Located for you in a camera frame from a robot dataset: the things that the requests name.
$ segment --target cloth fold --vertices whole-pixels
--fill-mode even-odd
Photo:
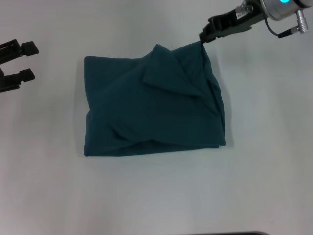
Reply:
[[[85,156],[129,156],[225,146],[219,84],[203,45],[140,59],[85,58]]]

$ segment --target teal cloth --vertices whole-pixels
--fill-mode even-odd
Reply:
[[[85,156],[129,156],[225,146],[219,84],[203,45],[140,59],[85,58]]]

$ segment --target white table surface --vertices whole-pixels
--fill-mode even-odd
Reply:
[[[83,156],[85,56],[184,46],[240,0],[139,4],[123,17],[87,1],[1,3],[0,42],[33,40],[40,53],[1,66],[6,74],[32,68],[36,80],[0,94],[0,234],[312,233],[312,34],[278,40],[259,23],[206,45],[227,147]],[[307,18],[313,27],[311,9]],[[296,19],[270,24],[284,31]]]

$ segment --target metal cylinder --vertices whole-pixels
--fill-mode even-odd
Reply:
[[[275,21],[291,16],[301,9],[293,0],[261,0],[261,4],[265,13]]]
[[[307,33],[309,31],[309,27],[308,27],[307,20],[305,19],[305,16],[303,14],[303,10],[298,10],[296,14],[297,14],[298,25],[299,25],[299,30],[301,34]]]
[[[304,4],[306,7],[313,6],[313,0],[300,0],[302,4]]]

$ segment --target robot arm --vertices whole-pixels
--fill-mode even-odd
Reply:
[[[0,65],[8,61],[14,60],[21,56],[31,56],[38,54],[39,51],[34,42],[22,43],[17,40],[0,45]],[[4,76],[0,68],[0,93],[20,88],[21,82],[34,80],[35,76],[31,69],[22,70],[17,74]]]
[[[202,43],[209,43],[216,38],[249,31],[252,25],[264,20],[268,29],[278,38],[297,32],[309,31],[303,9],[313,6],[313,0],[245,0],[241,6],[223,15],[211,17],[209,24],[200,34]],[[267,18],[279,21],[292,14],[298,18],[298,26],[276,34],[269,26]]]

